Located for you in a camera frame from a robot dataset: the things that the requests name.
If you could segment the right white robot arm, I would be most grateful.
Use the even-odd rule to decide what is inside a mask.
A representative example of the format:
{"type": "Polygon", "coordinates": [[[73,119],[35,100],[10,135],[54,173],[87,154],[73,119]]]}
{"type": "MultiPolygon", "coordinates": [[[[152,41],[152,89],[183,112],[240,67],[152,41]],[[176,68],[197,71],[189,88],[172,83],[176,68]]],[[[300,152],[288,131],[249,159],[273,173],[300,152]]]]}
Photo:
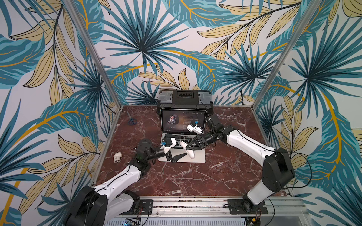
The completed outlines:
{"type": "Polygon", "coordinates": [[[295,178],[290,156],[285,149],[266,146],[231,125],[224,126],[216,115],[209,117],[207,124],[210,129],[207,134],[201,133],[196,122],[190,124],[187,129],[197,133],[197,136],[189,143],[180,141],[179,144],[190,158],[194,158],[194,151],[222,141],[243,151],[262,166],[260,181],[243,196],[242,204],[246,212],[251,212],[252,208],[278,193],[295,178]]]}

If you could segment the white wireless mouse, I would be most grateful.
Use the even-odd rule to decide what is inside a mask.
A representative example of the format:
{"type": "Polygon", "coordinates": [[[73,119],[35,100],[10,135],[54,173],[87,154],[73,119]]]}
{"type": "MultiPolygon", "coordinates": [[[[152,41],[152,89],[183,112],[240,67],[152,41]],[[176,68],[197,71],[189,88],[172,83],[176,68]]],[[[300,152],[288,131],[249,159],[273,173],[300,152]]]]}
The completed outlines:
{"type": "Polygon", "coordinates": [[[180,141],[179,144],[191,159],[195,159],[195,153],[187,143],[180,141]]]}

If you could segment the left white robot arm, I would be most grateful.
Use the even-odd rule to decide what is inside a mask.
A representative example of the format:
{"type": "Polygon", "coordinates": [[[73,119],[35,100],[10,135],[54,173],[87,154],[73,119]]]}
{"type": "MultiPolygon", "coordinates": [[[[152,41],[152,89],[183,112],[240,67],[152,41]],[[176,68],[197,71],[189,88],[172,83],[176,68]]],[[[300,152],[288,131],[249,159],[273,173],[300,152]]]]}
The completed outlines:
{"type": "Polygon", "coordinates": [[[166,157],[172,163],[188,155],[195,158],[193,150],[181,142],[183,154],[172,156],[171,149],[176,146],[175,138],[161,146],[155,146],[150,140],[142,140],[135,148],[136,153],[126,168],[110,180],[95,186],[85,186],[72,201],[63,220],[65,226],[102,226],[121,213],[138,208],[139,197],[127,190],[127,187],[144,177],[151,167],[151,161],[166,157]]]}

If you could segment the white pipe elbow fitting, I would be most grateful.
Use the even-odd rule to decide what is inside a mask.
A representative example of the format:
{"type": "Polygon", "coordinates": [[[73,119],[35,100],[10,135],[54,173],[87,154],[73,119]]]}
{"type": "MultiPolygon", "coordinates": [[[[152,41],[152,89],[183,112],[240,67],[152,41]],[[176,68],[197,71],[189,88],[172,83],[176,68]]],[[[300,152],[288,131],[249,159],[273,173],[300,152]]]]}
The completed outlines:
{"type": "Polygon", "coordinates": [[[114,163],[119,163],[121,162],[121,159],[122,159],[123,155],[121,152],[117,152],[114,154],[114,163]]]}

